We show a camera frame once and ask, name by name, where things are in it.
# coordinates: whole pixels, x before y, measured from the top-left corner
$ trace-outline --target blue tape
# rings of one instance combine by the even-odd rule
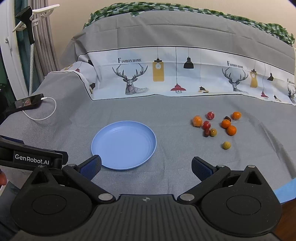
[[[276,197],[280,203],[290,201],[296,198],[296,178],[280,188],[274,190]]]

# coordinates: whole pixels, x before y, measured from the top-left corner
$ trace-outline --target red cherry tomato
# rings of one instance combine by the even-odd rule
[[[202,128],[205,129],[210,129],[211,128],[211,123],[209,121],[205,121],[202,125]]]
[[[214,112],[210,111],[210,112],[207,113],[207,118],[208,118],[209,120],[214,119],[214,117],[215,117]]]
[[[204,130],[204,136],[208,137],[210,135],[210,129],[205,129]]]

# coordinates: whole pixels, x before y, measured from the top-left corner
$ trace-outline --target gray curtain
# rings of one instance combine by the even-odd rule
[[[48,6],[47,0],[28,0],[28,5],[32,9],[38,9]],[[39,80],[43,80],[44,76],[51,71],[60,70],[54,45],[52,41],[52,33],[49,18],[38,21],[38,25],[33,27],[35,38],[34,61]]]

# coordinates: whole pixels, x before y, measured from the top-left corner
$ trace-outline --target orange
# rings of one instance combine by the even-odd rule
[[[221,122],[221,127],[224,128],[224,129],[227,129],[230,125],[231,125],[231,122],[229,120],[227,120],[227,119],[224,119]]]
[[[196,115],[192,119],[193,126],[201,127],[202,126],[202,118],[199,115]]]
[[[235,126],[229,126],[227,128],[227,134],[230,136],[235,135],[236,132],[237,132],[237,128]]]
[[[236,120],[236,121],[237,121],[239,118],[241,118],[241,117],[242,117],[241,112],[235,111],[235,112],[232,113],[232,118],[233,118],[234,120]]]

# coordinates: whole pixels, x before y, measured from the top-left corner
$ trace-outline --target white wall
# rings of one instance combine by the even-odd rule
[[[258,22],[277,23],[296,37],[296,8],[288,0],[178,0],[176,2],[195,8],[208,8],[243,16]],[[50,15],[58,59],[70,39],[82,30],[90,13],[113,3],[114,0],[48,0],[49,5],[60,4],[60,7]]]

